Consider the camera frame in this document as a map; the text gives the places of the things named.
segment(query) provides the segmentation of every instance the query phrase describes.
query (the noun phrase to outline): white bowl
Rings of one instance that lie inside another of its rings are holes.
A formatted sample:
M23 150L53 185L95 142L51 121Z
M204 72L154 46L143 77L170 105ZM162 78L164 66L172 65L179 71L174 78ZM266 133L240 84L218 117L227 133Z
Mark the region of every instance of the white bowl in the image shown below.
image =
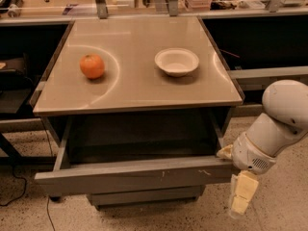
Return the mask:
M156 54L155 64L167 75L181 77L198 68L199 59L190 50L169 48Z

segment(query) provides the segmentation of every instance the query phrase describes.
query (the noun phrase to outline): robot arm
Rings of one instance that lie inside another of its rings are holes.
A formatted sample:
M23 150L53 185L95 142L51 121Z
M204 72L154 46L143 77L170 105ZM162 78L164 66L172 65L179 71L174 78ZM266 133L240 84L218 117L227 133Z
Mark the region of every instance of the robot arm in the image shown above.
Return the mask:
M277 156L308 133L308 87L292 80L277 81L264 92L260 114L250 128L218 156L241 170L231 181L230 215L242 216L255 194L258 174L267 172Z

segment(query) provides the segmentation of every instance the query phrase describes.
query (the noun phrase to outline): drawer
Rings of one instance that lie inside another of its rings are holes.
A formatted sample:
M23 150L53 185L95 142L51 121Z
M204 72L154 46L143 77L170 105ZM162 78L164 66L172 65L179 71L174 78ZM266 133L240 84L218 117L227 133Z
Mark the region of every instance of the drawer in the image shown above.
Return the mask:
M88 194L94 205L117 204L119 194L124 202L198 196L237 172L215 156L213 121L210 109L71 116L54 170L36 181L50 196Z

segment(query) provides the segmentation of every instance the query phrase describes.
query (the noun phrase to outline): gray tabletop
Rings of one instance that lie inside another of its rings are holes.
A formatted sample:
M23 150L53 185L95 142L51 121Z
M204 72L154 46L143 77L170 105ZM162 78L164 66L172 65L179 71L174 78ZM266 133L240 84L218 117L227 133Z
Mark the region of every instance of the gray tabletop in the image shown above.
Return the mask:
M185 77L167 76L154 58L174 47L193 51L199 68ZM88 53L105 61L102 78L90 81L80 71L79 60ZM34 113L98 114L242 102L196 17L85 19L75 21Z

